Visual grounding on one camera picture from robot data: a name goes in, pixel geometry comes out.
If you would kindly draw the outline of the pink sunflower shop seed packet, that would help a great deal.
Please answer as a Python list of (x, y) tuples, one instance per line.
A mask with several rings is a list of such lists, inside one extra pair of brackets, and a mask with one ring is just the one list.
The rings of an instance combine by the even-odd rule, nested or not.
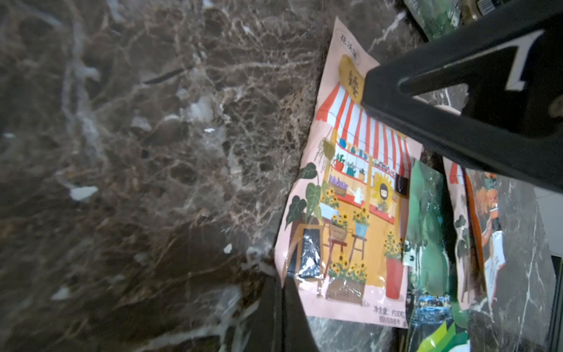
[(309, 316), (406, 328), (402, 254), (421, 147), (362, 107), (376, 65), (335, 21), (275, 263)]

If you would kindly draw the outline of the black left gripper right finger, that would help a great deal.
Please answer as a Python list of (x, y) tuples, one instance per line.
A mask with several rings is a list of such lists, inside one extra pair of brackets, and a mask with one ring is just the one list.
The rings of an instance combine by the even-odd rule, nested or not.
[(511, 1), (370, 70), (362, 106), (463, 167), (561, 192), (561, 1)]

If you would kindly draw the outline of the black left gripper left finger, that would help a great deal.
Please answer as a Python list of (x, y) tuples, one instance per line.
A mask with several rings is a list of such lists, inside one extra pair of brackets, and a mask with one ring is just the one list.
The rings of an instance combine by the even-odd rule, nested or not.
[(268, 277), (250, 320), (251, 351), (317, 351), (293, 278)]

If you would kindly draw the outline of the green gourd seed packet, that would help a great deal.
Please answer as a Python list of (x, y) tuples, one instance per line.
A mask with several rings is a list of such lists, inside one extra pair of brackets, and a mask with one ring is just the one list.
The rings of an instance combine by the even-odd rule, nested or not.
[(470, 351), (457, 300), (457, 233), (444, 176), (420, 161), (411, 171), (403, 262), (408, 267), (407, 351)]

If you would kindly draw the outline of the orange marigold seed packet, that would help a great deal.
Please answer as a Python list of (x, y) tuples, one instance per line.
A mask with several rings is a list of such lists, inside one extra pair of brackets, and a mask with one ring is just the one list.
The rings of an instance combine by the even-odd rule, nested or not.
[(506, 266), (498, 211), (498, 179), (491, 172), (465, 170), (466, 195), (476, 242), (476, 253), (485, 280), (485, 293), (493, 305), (499, 271)]

